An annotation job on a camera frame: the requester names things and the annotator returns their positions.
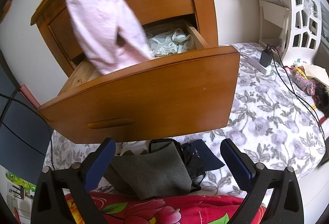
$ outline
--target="red floral blanket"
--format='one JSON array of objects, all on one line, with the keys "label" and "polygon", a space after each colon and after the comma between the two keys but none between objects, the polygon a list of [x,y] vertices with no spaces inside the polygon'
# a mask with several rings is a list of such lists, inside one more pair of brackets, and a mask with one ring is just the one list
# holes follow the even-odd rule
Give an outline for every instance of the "red floral blanket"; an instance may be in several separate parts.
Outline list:
[{"label": "red floral blanket", "polygon": [[[90,196],[111,224],[226,224],[243,199],[232,196],[177,196],[135,200],[126,196],[90,192]],[[67,203],[77,224],[84,224],[73,199]],[[266,208],[261,206],[252,224],[258,224]]]}]

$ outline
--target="pink object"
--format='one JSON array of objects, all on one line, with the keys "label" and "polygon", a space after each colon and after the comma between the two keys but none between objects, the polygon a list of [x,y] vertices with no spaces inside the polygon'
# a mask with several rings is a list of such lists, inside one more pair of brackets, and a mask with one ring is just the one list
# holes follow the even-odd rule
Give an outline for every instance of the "pink object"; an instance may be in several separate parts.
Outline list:
[{"label": "pink object", "polygon": [[299,73],[298,71],[294,71],[293,72],[293,79],[292,81],[294,83],[296,83],[296,85],[302,90],[304,91],[308,85],[308,79],[304,78],[303,75],[301,73]]},{"label": "pink object", "polygon": [[[65,0],[75,37],[103,75],[152,59],[145,32],[125,0]],[[119,46],[117,35],[126,43]]]},{"label": "pink object", "polygon": [[38,108],[40,106],[39,102],[34,98],[32,93],[29,91],[27,86],[23,84],[20,88],[21,93],[24,95],[24,97],[35,107]]}]

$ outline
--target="gray floral pattern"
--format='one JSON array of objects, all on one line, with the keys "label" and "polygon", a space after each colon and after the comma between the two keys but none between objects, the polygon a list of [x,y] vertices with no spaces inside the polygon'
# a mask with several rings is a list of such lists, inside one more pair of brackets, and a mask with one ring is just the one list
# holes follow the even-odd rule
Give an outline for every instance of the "gray floral pattern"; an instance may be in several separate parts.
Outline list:
[{"label": "gray floral pattern", "polygon": [[[253,68],[247,57],[259,54],[262,48],[255,43],[235,44],[240,52],[240,68],[230,118],[227,127],[198,134],[174,137],[180,143],[202,139],[220,158],[222,140],[230,138],[252,161],[262,162],[268,168],[283,170],[292,166],[298,178],[310,173],[320,162],[325,146],[319,128],[307,109],[287,90],[274,64],[265,76]],[[283,68],[277,64],[283,80],[288,83]],[[304,93],[294,86],[296,93]],[[54,131],[53,149],[56,169],[68,168],[81,162],[99,145],[76,145]],[[44,165],[51,166],[50,146]],[[228,194],[244,197],[227,166],[207,172],[202,189],[209,195]],[[111,192],[102,179],[98,191]]]}]

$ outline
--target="open drawer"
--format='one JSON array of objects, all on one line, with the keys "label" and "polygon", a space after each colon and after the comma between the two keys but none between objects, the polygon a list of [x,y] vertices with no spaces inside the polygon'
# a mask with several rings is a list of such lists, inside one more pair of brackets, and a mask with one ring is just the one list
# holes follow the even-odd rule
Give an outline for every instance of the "open drawer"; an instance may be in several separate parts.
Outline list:
[{"label": "open drawer", "polygon": [[[209,45],[202,38],[199,32],[185,19],[180,19],[176,21],[171,21],[159,25],[145,25],[144,30],[146,34],[152,34],[152,36],[158,35],[169,31],[170,29],[180,28],[186,34],[190,34],[193,37],[195,49],[204,49],[209,48]],[[100,77],[101,73],[85,58],[70,75],[67,82],[64,84],[59,94],[62,94],[68,90],[71,90],[83,83],[86,83],[90,80],[93,80],[97,77]]]},{"label": "open drawer", "polygon": [[225,127],[240,55],[233,46],[207,48],[186,21],[146,28],[153,35],[182,28],[198,50],[156,58],[99,76],[82,62],[40,114],[74,143],[173,137]]}]

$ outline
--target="black cord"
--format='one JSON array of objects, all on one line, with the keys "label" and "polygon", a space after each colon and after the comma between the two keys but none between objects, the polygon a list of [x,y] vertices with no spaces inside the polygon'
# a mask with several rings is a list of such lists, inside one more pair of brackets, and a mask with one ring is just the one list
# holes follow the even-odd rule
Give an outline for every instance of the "black cord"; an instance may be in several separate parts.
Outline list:
[{"label": "black cord", "polygon": [[23,139],[21,139],[19,136],[16,135],[16,133],[14,133],[3,121],[0,121],[12,134],[14,134],[19,140],[21,140],[23,143],[25,143],[26,145],[28,145],[29,147],[31,147],[32,149],[36,150],[38,153],[42,154],[43,156],[45,156],[42,152],[40,152],[39,150],[35,149],[33,146],[29,145],[26,141],[24,141]]},{"label": "black cord", "polygon": [[[305,107],[305,108],[310,112],[310,114],[314,117],[314,119],[315,119],[315,121],[316,121],[316,123],[317,123],[317,125],[318,125],[318,127],[319,127],[320,133],[322,134],[323,140],[325,140],[324,131],[323,131],[323,129],[322,129],[322,126],[321,126],[320,123],[319,123],[320,120],[319,120],[319,117],[318,117],[318,115],[317,115],[315,109],[314,109],[314,108],[313,108],[313,107],[312,107],[307,101],[305,101],[302,97],[300,97],[299,95],[297,95],[297,94],[295,93],[295,90],[294,90],[294,88],[293,88],[293,85],[292,85],[292,82],[291,82],[290,77],[289,77],[289,75],[288,75],[288,72],[287,72],[286,69],[284,68],[284,65],[283,65],[283,62],[282,62],[282,59],[281,59],[281,56],[280,56],[279,51],[278,51],[277,48],[275,48],[274,46],[271,46],[270,49],[275,49],[275,51],[278,53],[279,58],[280,58],[281,65],[282,65],[284,71],[285,71],[286,74],[287,74],[287,77],[288,77],[288,79],[289,79],[289,82],[290,82],[290,85],[291,85],[291,87],[292,87],[292,90],[290,90],[290,88],[288,87],[288,85],[284,82],[284,80],[283,80],[282,77],[280,76],[280,73],[279,73],[279,71],[278,71],[278,69],[277,69],[277,67],[276,67],[276,65],[275,65],[275,60],[274,60],[274,57],[273,57],[274,67],[275,67],[275,70],[276,70],[276,72],[277,72],[279,78],[282,80],[282,82],[283,82],[284,85],[287,87],[287,89],[288,89],[292,94],[294,94],[294,95],[296,96],[296,98],[301,102],[301,104],[304,105],[304,107]],[[316,117],[314,116],[314,114],[311,112],[311,110],[310,110],[310,109],[309,109],[309,108],[308,108],[308,107],[307,107],[302,101],[303,101],[304,103],[306,103],[310,108],[313,109],[313,111],[314,111]]]},{"label": "black cord", "polygon": [[12,97],[9,97],[7,95],[4,95],[2,93],[0,93],[0,96],[1,97],[4,97],[8,100],[12,100],[12,101],[15,101],[23,106],[25,106],[27,109],[29,109],[30,111],[32,111],[34,114],[36,114],[38,117],[40,117],[46,124],[47,124],[47,127],[48,127],[48,131],[49,131],[49,134],[50,134],[50,153],[51,153],[51,157],[50,157],[50,161],[51,161],[51,165],[53,166],[53,169],[55,170],[55,166],[54,166],[54,157],[53,157],[53,141],[52,141],[52,133],[50,131],[50,128],[49,128],[49,125],[47,123],[47,121],[42,117],[40,116],[36,111],[34,111],[32,108],[30,108],[29,106],[27,106],[25,103],[21,102],[20,100],[17,100],[15,98],[12,98]]}]

